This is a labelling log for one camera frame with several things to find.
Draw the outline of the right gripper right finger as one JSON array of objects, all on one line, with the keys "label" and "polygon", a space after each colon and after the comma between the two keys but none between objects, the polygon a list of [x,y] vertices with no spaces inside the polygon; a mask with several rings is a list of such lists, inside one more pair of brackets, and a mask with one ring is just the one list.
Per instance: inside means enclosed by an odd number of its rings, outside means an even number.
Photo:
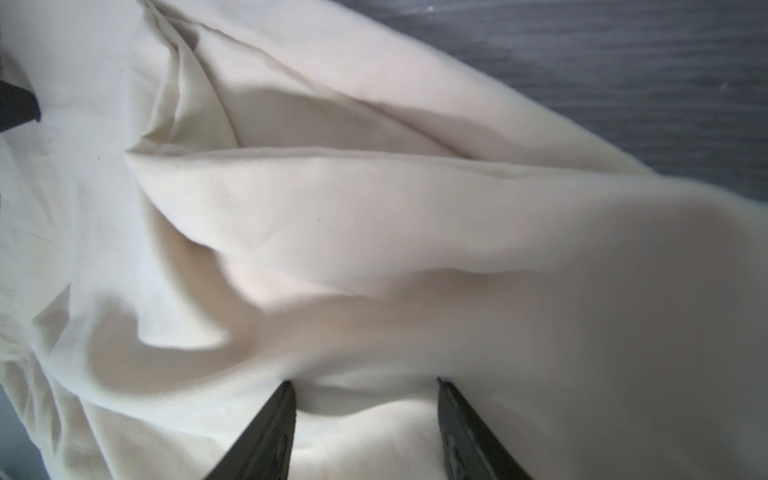
[{"label": "right gripper right finger", "polygon": [[451,382],[438,379],[438,423],[450,480],[532,480]]}]

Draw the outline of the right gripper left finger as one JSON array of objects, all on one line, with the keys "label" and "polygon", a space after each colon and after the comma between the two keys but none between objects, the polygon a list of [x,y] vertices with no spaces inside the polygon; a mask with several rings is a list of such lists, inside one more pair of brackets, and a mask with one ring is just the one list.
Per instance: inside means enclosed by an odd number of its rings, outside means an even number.
[{"label": "right gripper left finger", "polygon": [[205,480],[286,480],[294,441],[297,397],[282,382]]}]

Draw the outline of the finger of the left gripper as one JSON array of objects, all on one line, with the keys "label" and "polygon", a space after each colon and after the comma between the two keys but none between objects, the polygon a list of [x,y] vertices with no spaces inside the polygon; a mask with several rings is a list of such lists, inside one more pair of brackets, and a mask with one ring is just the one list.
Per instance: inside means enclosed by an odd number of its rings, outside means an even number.
[{"label": "finger of the left gripper", "polygon": [[37,97],[30,90],[1,81],[0,131],[6,132],[26,123],[41,120]]}]

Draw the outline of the beige shorts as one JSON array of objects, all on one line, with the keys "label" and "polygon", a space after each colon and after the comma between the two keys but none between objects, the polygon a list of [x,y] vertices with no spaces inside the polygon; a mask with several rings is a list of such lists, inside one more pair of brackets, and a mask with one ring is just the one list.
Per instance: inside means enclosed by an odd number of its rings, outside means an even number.
[{"label": "beige shorts", "polygon": [[1,382],[54,479],[767,475],[767,208],[330,1],[5,1]]}]

